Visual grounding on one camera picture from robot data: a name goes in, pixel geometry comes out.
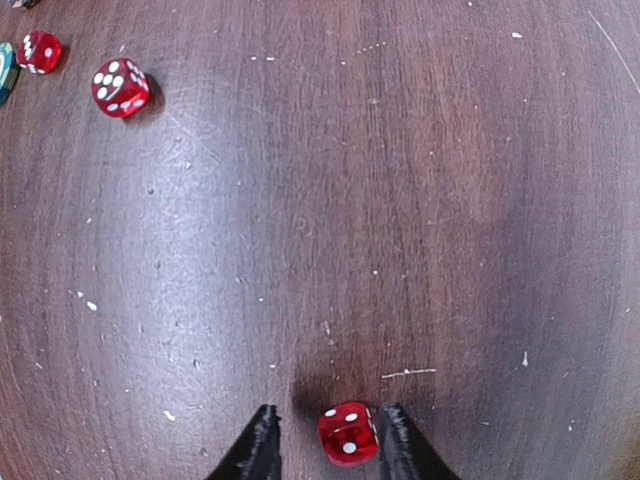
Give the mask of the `green poker chip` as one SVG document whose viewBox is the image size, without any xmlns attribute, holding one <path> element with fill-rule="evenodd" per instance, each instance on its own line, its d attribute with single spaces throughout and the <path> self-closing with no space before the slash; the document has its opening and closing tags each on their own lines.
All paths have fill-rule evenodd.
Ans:
<svg viewBox="0 0 640 480">
<path fill-rule="evenodd" d="M 9 42 L 0 44 L 0 106 L 8 101 L 19 75 L 16 52 Z"/>
</svg>

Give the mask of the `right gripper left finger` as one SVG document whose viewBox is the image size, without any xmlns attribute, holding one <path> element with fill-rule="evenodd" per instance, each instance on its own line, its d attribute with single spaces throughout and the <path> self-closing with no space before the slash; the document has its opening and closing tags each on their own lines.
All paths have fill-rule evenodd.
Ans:
<svg viewBox="0 0 640 480">
<path fill-rule="evenodd" d="M 280 417 L 261 405 L 206 480 L 281 480 Z"/>
</svg>

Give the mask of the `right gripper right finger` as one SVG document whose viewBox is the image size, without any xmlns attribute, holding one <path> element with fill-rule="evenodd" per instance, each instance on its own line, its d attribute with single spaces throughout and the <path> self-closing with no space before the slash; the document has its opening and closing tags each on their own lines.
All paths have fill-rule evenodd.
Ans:
<svg viewBox="0 0 640 480">
<path fill-rule="evenodd" d="M 379 475 L 384 480 L 459 480 L 418 429 L 393 403 L 380 414 Z"/>
</svg>

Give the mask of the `small die near chips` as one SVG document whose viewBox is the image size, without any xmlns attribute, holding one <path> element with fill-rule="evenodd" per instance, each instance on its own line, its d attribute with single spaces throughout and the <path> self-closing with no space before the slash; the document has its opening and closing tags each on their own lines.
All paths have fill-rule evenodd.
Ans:
<svg viewBox="0 0 640 480">
<path fill-rule="evenodd" d="M 44 31 L 27 34 L 16 54 L 18 65 L 34 74 L 49 74 L 59 63 L 64 48 L 60 40 Z"/>
</svg>

